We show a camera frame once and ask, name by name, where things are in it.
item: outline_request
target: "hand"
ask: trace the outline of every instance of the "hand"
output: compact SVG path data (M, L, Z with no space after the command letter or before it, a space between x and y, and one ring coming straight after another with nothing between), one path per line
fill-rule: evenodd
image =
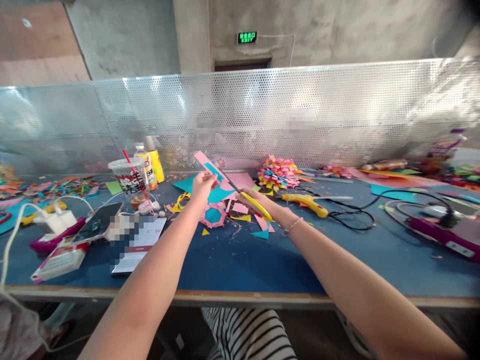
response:
M193 189L191 192L191 200L199 199L202 203L207 204L210 191L217 187L217 174L210 175L208 171L201 171L193 179Z
M247 193L248 195L250 195L250 197L252 199L254 199L255 201L257 201L260 205L263 206L263 208L265 210L267 210L270 215L274 216L273 213L276 212L277 208L281 207L279 206L277 203L273 202L272 200L270 200L266 195L262 194L262 193L259 193L258 191L254 191L254 190L251 190L251 189L242 189L242 191L244 193ZM236 198L238 201L242 202L244 205L246 205L248 208L250 208L251 210L253 210L254 212L257 212L258 214L261 214L262 212L257 209L257 207L255 205L253 205L246 197L243 197L241 194L239 194L238 192L235 194L236 195Z

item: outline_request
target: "wooden table frame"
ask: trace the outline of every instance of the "wooden table frame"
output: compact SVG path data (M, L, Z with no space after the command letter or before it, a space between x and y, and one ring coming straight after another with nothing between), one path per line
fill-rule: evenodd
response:
M23 301L110 303L119 292L111 287L57 285L7 285L6 291ZM480 299L468 297L407 296L418 308L480 309ZM241 291L177 290L173 306L331 310L336 306L327 295Z

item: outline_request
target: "striped shirt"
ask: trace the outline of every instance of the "striped shirt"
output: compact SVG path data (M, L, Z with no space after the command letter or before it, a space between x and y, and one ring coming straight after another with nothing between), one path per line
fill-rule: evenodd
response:
M297 358L274 310L203 307L201 312L217 344L209 360Z

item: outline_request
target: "exit sign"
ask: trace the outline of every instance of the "exit sign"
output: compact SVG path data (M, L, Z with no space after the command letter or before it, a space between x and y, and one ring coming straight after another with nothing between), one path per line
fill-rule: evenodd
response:
M258 31L252 32L239 32L236 36L236 44L251 44L257 42L257 33Z

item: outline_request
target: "perforated metal panel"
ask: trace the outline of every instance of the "perforated metal panel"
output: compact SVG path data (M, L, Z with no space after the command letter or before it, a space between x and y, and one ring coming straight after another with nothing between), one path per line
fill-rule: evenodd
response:
M432 59L2 88L0 145L36 174L107 171L133 141L167 171L199 170L198 150L224 170L268 154L304 167L419 157L453 128L479 147L479 70Z

